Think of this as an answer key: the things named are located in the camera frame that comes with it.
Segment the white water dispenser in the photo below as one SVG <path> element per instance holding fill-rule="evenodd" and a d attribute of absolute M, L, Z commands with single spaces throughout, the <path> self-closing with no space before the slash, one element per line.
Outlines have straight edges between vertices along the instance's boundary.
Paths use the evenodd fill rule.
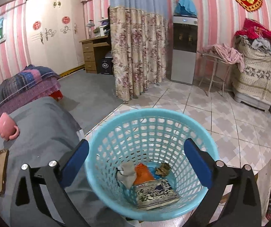
<path fill-rule="evenodd" d="M 193 84 L 197 36 L 198 20 L 196 17 L 174 15 L 172 81 Z"/>

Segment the red clothes pile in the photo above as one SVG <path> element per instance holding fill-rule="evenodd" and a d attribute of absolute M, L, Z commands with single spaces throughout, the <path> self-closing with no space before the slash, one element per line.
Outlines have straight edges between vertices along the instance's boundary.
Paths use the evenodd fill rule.
<path fill-rule="evenodd" d="M 256 20 L 246 18 L 243 28 L 234 34 L 235 36 L 247 36 L 250 40 L 265 38 L 271 43 L 271 31 Z"/>

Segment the patterned snack bag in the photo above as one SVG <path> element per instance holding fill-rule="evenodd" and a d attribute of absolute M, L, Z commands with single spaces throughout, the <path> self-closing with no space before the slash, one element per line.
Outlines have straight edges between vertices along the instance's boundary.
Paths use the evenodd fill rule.
<path fill-rule="evenodd" d="M 180 196 L 166 179 L 147 181 L 135 186 L 136 206 L 152 210 L 179 201 Z"/>

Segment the floral curtain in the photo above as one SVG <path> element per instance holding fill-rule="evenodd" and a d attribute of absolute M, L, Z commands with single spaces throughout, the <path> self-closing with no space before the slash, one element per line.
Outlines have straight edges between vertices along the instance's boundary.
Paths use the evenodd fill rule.
<path fill-rule="evenodd" d="M 157 13 L 110 8 L 110 36 L 116 95 L 123 101 L 139 96 L 166 76 L 167 20 Z"/>

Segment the metal stand table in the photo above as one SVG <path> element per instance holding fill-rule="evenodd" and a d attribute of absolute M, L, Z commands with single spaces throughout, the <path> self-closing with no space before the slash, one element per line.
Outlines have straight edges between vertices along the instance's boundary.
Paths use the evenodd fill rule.
<path fill-rule="evenodd" d="M 222 96 L 223 96 L 224 92 L 225 92 L 225 84 L 227 82 L 227 77 L 229 75 L 230 68 L 232 65 L 228 64 L 221 57 L 219 57 L 215 54 L 206 53 L 206 52 L 202 52 L 202 51 L 197 51 L 197 53 L 199 54 L 200 58 L 202 58 L 202 61 L 205 65 L 205 70 L 203 72 L 203 75 L 200 79 L 198 86 L 200 87 L 200 85 L 202 84 L 202 82 L 204 80 L 208 80 L 209 87 L 208 87 L 208 90 L 206 91 L 206 96 L 209 96 L 213 83 L 221 84 Z M 213 63 L 212 73 L 209 75 L 206 75 L 207 63 Z M 216 75 L 219 66 L 225 66 L 225 74 L 223 77 Z"/>

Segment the cloth covered furniture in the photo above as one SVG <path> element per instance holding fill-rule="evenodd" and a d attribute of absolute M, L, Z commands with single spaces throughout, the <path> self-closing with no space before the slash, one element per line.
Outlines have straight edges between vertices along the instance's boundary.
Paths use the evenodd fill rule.
<path fill-rule="evenodd" d="M 243 55 L 243 70 L 235 67 L 231 73 L 234 100 L 268 111 L 271 107 L 271 50 L 264 48 L 265 40 L 258 39 L 260 47 L 253 47 L 246 36 L 236 36 L 235 48 Z"/>

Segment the grey table cloth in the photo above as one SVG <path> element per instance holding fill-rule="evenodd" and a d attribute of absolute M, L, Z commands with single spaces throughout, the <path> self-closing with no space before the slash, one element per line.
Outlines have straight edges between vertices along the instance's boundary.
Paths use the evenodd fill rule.
<path fill-rule="evenodd" d="M 20 129 L 18 138 L 5 141 L 0 137 L 0 150 L 9 150 L 5 193 L 0 195 L 0 217 L 6 224 L 10 224 L 10 205 L 21 166 L 26 163 L 37 168 L 59 160 L 78 145 L 77 133 L 81 129 L 72 115 L 51 97 L 35 100 L 11 113 L 11 117 Z M 131 225 L 99 200 L 84 168 L 65 191 L 90 226 Z"/>

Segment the brown phone case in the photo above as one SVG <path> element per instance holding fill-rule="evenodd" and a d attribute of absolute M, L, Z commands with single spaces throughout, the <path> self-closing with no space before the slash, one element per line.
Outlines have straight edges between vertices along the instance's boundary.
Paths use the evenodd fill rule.
<path fill-rule="evenodd" d="M 0 150 L 0 195 L 3 195 L 5 193 L 8 156 L 8 149 Z"/>

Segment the orange plastic lid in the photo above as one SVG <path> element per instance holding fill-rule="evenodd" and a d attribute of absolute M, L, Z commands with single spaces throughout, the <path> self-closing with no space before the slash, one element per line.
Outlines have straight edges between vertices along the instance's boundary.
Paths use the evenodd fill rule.
<path fill-rule="evenodd" d="M 142 184 L 144 182 L 147 181 L 153 181 L 154 177 L 151 174 L 151 172 L 149 171 L 149 168 L 142 164 L 139 163 L 136 167 L 135 167 L 135 172 L 136 172 L 136 179 L 133 183 L 134 186 Z"/>

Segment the black box under desk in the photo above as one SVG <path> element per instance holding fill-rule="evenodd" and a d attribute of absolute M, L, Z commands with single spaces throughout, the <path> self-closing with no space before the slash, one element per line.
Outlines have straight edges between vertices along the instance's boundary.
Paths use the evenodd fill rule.
<path fill-rule="evenodd" d="M 113 75 L 113 58 L 101 59 L 101 73 L 106 75 Z"/>

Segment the light blue plastic basket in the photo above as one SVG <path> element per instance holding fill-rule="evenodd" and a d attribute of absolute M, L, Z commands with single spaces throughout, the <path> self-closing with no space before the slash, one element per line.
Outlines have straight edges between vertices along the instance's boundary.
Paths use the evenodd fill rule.
<path fill-rule="evenodd" d="M 170 220 L 195 209 L 207 193 L 184 153 L 184 142 L 196 145 L 219 159 L 216 143 L 197 121 L 167 109 L 133 110 L 107 121 L 89 140 L 85 160 L 87 180 L 98 198 L 113 211 L 135 220 Z M 134 189 L 117 180 L 117 167 L 125 162 L 153 169 L 168 163 L 167 181 L 179 195 L 176 203 L 140 210 Z"/>

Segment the blue cloth covered pot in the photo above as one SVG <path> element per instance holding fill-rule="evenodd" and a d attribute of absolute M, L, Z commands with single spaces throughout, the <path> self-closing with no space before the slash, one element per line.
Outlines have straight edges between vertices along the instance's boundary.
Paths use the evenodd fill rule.
<path fill-rule="evenodd" d="M 197 10 L 192 0 L 178 0 L 174 14 L 178 16 L 197 17 Z"/>

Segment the grey cloth rag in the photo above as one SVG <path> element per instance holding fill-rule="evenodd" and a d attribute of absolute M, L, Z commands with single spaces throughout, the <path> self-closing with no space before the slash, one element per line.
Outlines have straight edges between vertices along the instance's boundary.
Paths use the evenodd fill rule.
<path fill-rule="evenodd" d="M 130 189 L 136 180 L 135 166 L 132 162 L 124 162 L 117 167 L 117 179 L 126 189 Z"/>

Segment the wooden desk with drawers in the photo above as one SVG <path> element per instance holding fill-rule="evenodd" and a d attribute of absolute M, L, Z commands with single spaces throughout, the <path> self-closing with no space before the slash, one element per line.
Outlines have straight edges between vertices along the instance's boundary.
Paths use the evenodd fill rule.
<path fill-rule="evenodd" d="M 98 36 L 81 40 L 85 71 L 87 73 L 100 74 L 102 72 L 102 59 L 111 50 L 108 36 Z"/>

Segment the bed with purple cover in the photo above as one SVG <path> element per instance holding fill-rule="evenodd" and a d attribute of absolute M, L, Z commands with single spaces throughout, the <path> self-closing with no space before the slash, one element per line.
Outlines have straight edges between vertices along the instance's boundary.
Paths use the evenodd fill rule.
<path fill-rule="evenodd" d="M 6 100 L 5 103 L 2 103 L 0 105 L 0 117 L 4 112 L 11 114 L 22 106 L 42 97 L 50 96 L 55 100 L 60 100 L 63 98 L 60 87 L 61 85 L 55 77 L 49 77 L 42 80 L 29 90 L 26 90 L 21 94 L 17 94 L 10 100 Z"/>

